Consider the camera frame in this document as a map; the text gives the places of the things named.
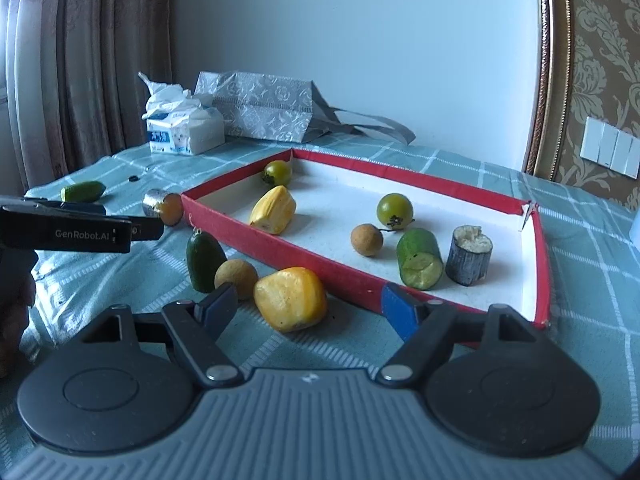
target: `damask wallpaper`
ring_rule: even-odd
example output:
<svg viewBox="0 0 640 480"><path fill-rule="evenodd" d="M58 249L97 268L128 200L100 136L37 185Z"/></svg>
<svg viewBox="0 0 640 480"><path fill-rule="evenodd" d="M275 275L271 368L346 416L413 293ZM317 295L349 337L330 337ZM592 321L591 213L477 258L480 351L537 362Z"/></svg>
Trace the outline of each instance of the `damask wallpaper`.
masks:
<svg viewBox="0 0 640 480"><path fill-rule="evenodd" d="M572 0L570 111L555 180L638 209L640 180L580 158L588 116L640 137L640 0Z"/></svg>

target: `light switch panel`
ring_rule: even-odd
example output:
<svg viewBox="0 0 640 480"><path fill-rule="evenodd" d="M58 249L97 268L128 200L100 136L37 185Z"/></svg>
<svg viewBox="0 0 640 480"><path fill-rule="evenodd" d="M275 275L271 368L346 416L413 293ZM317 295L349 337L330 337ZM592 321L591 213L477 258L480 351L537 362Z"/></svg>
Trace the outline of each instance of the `light switch panel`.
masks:
<svg viewBox="0 0 640 480"><path fill-rule="evenodd" d="M603 122L598 121L593 117L587 117L587 121L584 124L582 146L580 147L580 156L582 158L586 158L591 162L598 161L598 154L600 153L600 141L602 140L603 130Z"/></svg>
<svg viewBox="0 0 640 480"><path fill-rule="evenodd" d="M618 131L616 139L616 147L613 149L613 158L611 159L610 169L624 174L626 170L626 162L629 158L629 150L631 149L631 141L633 137L621 130Z"/></svg>
<svg viewBox="0 0 640 480"><path fill-rule="evenodd" d="M618 140L618 129L610 124L605 124L602 129L602 140L600 141L600 151L598 152L598 164L609 168L613 158L613 150Z"/></svg>
<svg viewBox="0 0 640 480"><path fill-rule="evenodd" d="M633 137L631 139L631 149L629 149L629 155L626 158L625 175L637 178L638 166L640 166L640 139Z"/></svg>

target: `metal cylinder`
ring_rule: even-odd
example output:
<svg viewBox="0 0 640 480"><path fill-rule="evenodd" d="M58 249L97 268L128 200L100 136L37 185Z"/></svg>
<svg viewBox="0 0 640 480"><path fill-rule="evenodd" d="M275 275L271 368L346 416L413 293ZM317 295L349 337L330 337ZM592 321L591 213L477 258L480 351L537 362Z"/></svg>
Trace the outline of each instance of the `metal cylinder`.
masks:
<svg viewBox="0 0 640 480"><path fill-rule="evenodd" d="M172 213L168 214L169 208L164 206L170 206ZM182 218L182 200L177 193L164 189L150 189L145 193L142 201L142 211L145 216L160 218L164 224L173 226Z"/></svg>

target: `green tomato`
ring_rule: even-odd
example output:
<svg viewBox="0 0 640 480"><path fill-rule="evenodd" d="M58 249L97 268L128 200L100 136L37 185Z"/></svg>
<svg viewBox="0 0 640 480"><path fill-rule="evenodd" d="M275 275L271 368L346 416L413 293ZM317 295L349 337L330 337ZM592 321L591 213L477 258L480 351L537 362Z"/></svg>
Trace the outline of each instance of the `green tomato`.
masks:
<svg viewBox="0 0 640 480"><path fill-rule="evenodd" d="M399 231L414 221L414 206L399 193L385 195L378 202L378 220L387 229Z"/></svg>
<svg viewBox="0 0 640 480"><path fill-rule="evenodd" d="M264 167L262 179L270 186L286 186L291 182L291 165L284 160L274 160Z"/></svg>

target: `yellow fruit piece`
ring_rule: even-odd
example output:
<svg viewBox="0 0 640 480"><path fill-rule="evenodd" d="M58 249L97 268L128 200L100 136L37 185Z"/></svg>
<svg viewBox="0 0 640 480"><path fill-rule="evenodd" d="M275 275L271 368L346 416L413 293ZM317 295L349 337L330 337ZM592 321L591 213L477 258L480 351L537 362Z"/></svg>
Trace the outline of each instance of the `yellow fruit piece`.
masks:
<svg viewBox="0 0 640 480"><path fill-rule="evenodd" d="M284 186L276 186L258 200L249 216L249 225L279 235L296 212L296 201Z"/></svg>
<svg viewBox="0 0 640 480"><path fill-rule="evenodd" d="M154 209L164 225L168 225L169 227L177 225L178 222L182 220L182 215L184 214L182 199L180 195L176 193L169 193L164 197L162 202L156 204Z"/></svg>
<svg viewBox="0 0 640 480"><path fill-rule="evenodd" d="M308 328L326 314L322 282L304 267L280 270L258 280L254 300L262 317L278 332Z"/></svg>

